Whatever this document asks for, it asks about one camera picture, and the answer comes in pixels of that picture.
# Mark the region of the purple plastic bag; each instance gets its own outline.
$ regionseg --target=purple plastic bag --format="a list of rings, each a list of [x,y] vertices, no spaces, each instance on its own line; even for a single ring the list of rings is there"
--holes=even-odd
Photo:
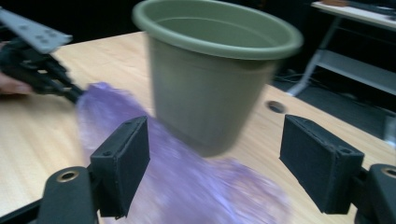
[[[106,223],[287,223],[289,203],[273,181],[236,160],[206,160],[172,136],[127,91],[92,84],[78,101],[90,155],[127,119],[148,116],[151,160],[127,218]]]

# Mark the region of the dark background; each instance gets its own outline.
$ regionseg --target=dark background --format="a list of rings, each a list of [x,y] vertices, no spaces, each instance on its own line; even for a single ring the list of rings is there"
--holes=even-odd
[[[317,49],[320,40],[332,22],[333,16],[311,7],[313,0],[222,0],[275,15],[291,23],[304,36],[299,54],[289,58],[278,76],[304,72],[306,64]],[[359,0],[395,1],[395,0]],[[0,6],[33,21],[72,35],[72,43],[137,32],[132,23],[132,8],[139,0],[0,0]],[[355,59],[396,72],[396,32],[378,29],[354,21],[342,23],[348,29],[367,34],[355,35],[337,32],[330,49]],[[385,38],[393,45],[375,40]],[[363,102],[373,102],[396,111],[395,96],[371,87],[322,71],[313,75],[321,85],[337,92],[348,92]]]

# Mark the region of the person's hand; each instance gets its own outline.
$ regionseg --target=person's hand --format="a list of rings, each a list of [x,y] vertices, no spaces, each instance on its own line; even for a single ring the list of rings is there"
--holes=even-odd
[[[32,92],[32,87],[28,84],[18,81],[12,77],[8,77],[0,72],[0,93],[1,94],[29,94]]]

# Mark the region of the white shelf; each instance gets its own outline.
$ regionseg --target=white shelf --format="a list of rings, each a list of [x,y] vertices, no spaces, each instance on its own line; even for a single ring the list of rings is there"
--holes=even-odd
[[[396,31],[396,21],[390,20],[389,16],[386,15],[381,15],[354,7],[332,7],[321,2],[312,3],[312,7],[322,9],[325,12],[334,14],[338,17],[345,17],[350,20],[357,20],[391,31]]]
[[[324,50],[317,66],[396,95],[396,74],[347,56]]]

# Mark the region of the wooden table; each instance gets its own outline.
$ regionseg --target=wooden table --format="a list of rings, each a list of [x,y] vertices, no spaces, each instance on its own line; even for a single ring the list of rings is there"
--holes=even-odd
[[[104,81],[130,91],[152,113],[145,37],[142,33],[114,36],[60,48],[55,56],[70,77],[86,88]],[[290,223],[353,223],[347,216],[322,215],[297,179],[278,159],[283,114],[265,102],[284,104],[287,112],[317,122],[366,154],[364,167],[395,164],[395,150],[285,92],[267,86],[236,145],[225,155],[274,180],[290,197]],[[83,165],[76,109],[62,97],[0,96],[0,216],[39,198],[47,178],[73,165]]]

